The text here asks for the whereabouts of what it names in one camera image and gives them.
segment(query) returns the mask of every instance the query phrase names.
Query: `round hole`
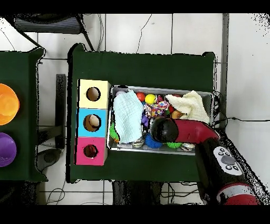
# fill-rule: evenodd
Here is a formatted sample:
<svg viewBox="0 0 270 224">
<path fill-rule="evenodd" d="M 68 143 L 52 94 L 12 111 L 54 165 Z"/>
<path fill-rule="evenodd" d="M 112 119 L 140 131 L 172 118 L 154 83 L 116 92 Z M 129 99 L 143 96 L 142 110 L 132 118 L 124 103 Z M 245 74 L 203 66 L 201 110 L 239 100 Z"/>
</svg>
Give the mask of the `round hole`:
<svg viewBox="0 0 270 224">
<path fill-rule="evenodd" d="M 94 158 L 97 156 L 98 149 L 94 145 L 88 145 L 83 149 L 83 153 L 86 157 Z"/>
<path fill-rule="evenodd" d="M 101 119 L 98 115 L 87 115 L 83 120 L 83 126 L 89 132 L 96 132 L 101 126 Z"/>
<path fill-rule="evenodd" d="M 100 91 L 97 87 L 91 87 L 86 92 L 86 97 L 90 101 L 97 101 L 100 98 Z"/>
</svg>

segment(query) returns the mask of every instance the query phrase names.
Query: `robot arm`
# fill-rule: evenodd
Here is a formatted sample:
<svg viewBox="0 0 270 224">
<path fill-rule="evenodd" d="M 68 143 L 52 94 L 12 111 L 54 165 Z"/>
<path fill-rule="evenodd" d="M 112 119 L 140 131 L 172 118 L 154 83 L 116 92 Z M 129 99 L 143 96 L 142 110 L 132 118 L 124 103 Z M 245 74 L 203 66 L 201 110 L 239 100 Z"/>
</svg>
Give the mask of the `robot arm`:
<svg viewBox="0 0 270 224">
<path fill-rule="evenodd" d="M 259 204 L 240 165 L 219 139 L 208 138 L 197 144 L 195 157 L 198 190 L 205 204 Z"/>
<path fill-rule="evenodd" d="M 150 133 L 154 140 L 163 143 L 197 144 L 198 190 L 205 204 L 259 204 L 245 181 L 240 165 L 207 124 L 195 120 L 158 118 L 153 122 Z"/>
</svg>

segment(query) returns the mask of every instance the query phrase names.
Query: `wooden block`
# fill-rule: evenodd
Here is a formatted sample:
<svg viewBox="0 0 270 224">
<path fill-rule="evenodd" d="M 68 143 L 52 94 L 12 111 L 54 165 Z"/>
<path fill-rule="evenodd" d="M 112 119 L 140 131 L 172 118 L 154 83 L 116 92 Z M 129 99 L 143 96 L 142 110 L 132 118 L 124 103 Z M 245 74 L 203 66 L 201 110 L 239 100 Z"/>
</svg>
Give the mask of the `wooden block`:
<svg viewBox="0 0 270 224">
<path fill-rule="evenodd" d="M 78 80 L 78 88 L 80 88 L 79 107 L 90 109 L 107 109 L 110 86 L 111 85 L 108 83 L 108 81 L 86 79 Z"/>
<path fill-rule="evenodd" d="M 106 138 L 78 137 L 75 165 L 103 166 L 107 154 Z"/>
<path fill-rule="evenodd" d="M 78 137 L 106 137 L 108 124 L 107 109 L 79 108 L 78 111 Z"/>
</svg>

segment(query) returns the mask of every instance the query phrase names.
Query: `floor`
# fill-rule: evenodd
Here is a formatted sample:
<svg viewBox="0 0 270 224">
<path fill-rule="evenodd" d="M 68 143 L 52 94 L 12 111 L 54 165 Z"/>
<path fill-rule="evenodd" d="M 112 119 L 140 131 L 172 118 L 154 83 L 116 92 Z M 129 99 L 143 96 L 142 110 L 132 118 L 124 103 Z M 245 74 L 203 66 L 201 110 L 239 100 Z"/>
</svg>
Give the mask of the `floor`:
<svg viewBox="0 0 270 224">
<path fill-rule="evenodd" d="M 97 14 L 84 15 L 84 24 L 95 50 L 98 49 L 101 37 L 100 51 L 122 53 L 136 53 L 138 51 L 140 54 L 203 54 L 207 51 L 213 51 L 218 61 L 217 79 L 219 80 L 222 14 L 152 14 L 151 17 L 150 15 L 101 14 L 104 35 Z M 31 42 L 20 36 L 5 20 L 0 20 L 0 29 L 2 31 L 0 32 L 1 51 L 12 51 L 13 49 L 29 51 L 35 47 Z M 55 116 L 55 75 L 59 73 L 68 75 L 66 59 L 73 44 L 84 43 L 88 50 L 89 46 L 83 34 L 28 33 L 27 35 L 46 49 L 45 57 L 41 60 L 42 64 L 38 66 L 40 126 L 52 126 Z M 38 150 L 42 151 L 53 147 L 53 145 L 54 140 L 51 139 L 44 145 L 39 146 Z M 47 202 L 50 202 L 49 205 L 112 204 L 112 184 L 109 181 L 81 180 L 75 184 L 65 183 L 65 154 L 66 150 L 63 151 L 56 164 L 46 169 L 45 174 L 49 181 L 40 184 L 38 190 L 40 204 L 46 204 Z M 184 196 L 197 189 L 196 185 L 185 186 L 181 183 L 171 183 L 171 185 L 178 196 Z M 162 192 L 163 196 L 168 196 L 172 190 L 167 184 L 164 184 Z M 161 197 L 162 204 L 168 202 L 168 198 Z M 198 191 L 186 197 L 175 197 L 174 199 L 174 203 L 191 202 L 202 204 Z"/>
</svg>

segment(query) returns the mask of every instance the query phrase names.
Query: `pink cube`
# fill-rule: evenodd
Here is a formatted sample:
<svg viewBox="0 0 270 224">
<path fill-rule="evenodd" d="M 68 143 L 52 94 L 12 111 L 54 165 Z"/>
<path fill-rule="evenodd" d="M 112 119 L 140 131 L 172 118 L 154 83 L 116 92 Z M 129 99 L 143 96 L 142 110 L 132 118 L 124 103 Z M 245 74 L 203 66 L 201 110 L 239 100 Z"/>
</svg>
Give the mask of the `pink cube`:
<svg viewBox="0 0 270 224">
<path fill-rule="evenodd" d="M 106 158 L 106 138 L 78 137 L 75 165 L 103 166 Z"/>
</svg>

